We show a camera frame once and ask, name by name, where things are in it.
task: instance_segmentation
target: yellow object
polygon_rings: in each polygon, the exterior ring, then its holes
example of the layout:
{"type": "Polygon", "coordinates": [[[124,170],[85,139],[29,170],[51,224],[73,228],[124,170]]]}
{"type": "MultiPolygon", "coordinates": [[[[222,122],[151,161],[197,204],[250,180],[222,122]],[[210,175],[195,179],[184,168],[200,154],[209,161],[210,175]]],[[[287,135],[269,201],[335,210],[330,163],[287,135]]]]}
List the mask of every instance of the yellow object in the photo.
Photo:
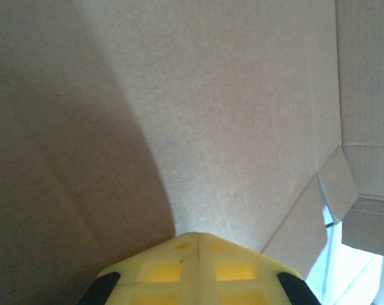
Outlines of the yellow object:
{"type": "Polygon", "coordinates": [[[255,251],[211,234],[186,233],[103,270],[78,304],[302,304],[290,301],[281,273],[305,285],[295,270],[255,251]],[[106,292],[107,277],[115,280],[106,292]],[[95,297],[101,301],[92,303],[95,297]]]}

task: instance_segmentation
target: yellow plastic part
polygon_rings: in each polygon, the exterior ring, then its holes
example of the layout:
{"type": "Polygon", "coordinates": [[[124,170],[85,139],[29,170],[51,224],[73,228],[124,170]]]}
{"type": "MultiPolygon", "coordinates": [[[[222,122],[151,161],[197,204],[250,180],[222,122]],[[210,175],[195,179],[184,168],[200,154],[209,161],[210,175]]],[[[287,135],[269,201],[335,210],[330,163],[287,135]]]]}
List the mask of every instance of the yellow plastic part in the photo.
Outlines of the yellow plastic part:
{"type": "Polygon", "coordinates": [[[290,267],[207,233],[186,233],[121,261],[106,305],[291,305],[277,274],[290,267]]]}

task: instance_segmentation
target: cardboard flap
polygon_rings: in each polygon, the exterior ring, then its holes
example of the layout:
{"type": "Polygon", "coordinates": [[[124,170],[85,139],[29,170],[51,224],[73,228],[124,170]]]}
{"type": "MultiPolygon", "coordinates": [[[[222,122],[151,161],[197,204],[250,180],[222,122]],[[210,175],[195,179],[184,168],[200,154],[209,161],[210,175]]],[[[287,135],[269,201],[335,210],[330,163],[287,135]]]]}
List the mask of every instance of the cardboard flap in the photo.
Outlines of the cardboard flap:
{"type": "Polygon", "coordinates": [[[339,146],[325,162],[318,178],[322,195],[335,224],[339,223],[356,201],[359,193],[342,148],[339,146]]]}
{"type": "Polygon", "coordinates": [[[327,241],[322,199],[314,177],[263,253],[296,269],[306,277],[327,241]]]}
{"type": "Polygon", "coordinates": [[[342,243],[384,256],[384,201],[359,198],[343,219],[342,243]]]}

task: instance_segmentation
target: black rubber part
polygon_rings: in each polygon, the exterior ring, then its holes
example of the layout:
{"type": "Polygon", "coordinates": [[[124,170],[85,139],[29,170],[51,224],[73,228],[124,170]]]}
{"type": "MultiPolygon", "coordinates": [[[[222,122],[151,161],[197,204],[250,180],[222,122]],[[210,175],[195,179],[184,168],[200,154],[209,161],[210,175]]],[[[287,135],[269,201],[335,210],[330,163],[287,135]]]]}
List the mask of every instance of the black rubber part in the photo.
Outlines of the black rubber part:
{"type": "Polygon", "coordinates": [[[286,272],[279,273],[278,279],[292,305],[320,305],[305,281],[286,272]]]}
{"type": "Polygon", "coordinates": [[[120,278],[119,272],[112,272],[93,281],[76,305],[104,305],[120,278]]]}

